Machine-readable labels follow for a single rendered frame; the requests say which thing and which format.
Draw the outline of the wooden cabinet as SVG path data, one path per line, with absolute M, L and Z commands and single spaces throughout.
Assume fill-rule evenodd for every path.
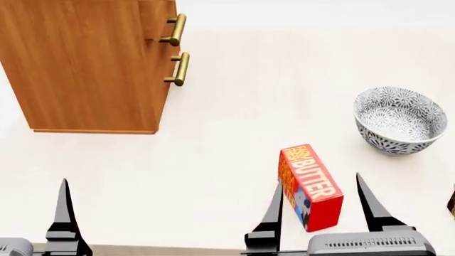
M 0 0 L 0 62 L 35 132 L 153 134 L 179 47 L 138 0 Z

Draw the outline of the wooden cabinet drawer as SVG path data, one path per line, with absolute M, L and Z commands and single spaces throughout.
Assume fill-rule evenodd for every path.
M 177 17 L 175 0 L 138 0 L 139 16 L 145 40 L 158 41 L 168 37 L 173 30 L 173 23 L 168 18 Z

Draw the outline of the red butter box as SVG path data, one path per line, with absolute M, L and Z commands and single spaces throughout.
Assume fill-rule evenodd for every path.
M 278 179 L 306 232 L 338 224 L 343 192 L 310 144 L 280 151 Z

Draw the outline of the black white patterned bowl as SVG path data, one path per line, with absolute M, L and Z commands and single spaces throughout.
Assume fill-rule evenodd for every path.
M 353 102 L 362 138 L 378 151 L 394 156 L 424 151 L 444 135 L 448 119 L 427 96 L 400 87 L 374 87 Z

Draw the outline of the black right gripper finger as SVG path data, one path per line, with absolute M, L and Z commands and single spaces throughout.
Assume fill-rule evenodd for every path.
M 416 230 L 415 227 L 407 225 L 406 223 L 403 223 L 399 219 L 393 217 L 374 196 L 374 193 L 359 173 L 356 174 L 356 185 L 363 214 L 370 232 Z
M 283 189 L 279 181 L 261 223 L 245 234 L 246 256 L 278 256 L 282 233 Z

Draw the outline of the dark brown box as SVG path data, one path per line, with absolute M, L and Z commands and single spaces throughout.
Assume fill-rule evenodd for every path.
M 455 217 L 455 185 L 454 185 L 454 191 L 451 194 L 451 197 L 450 197 L 450 199 L 447 202 L 446 208 L 451 213 L 451 215 L 453 217 Z

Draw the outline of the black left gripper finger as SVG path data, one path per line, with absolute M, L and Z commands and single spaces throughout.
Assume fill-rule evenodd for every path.
M 54 221 L 45 238 L 45 256 L 93 256 L 77 225 L 66 178 L 60 185 Z

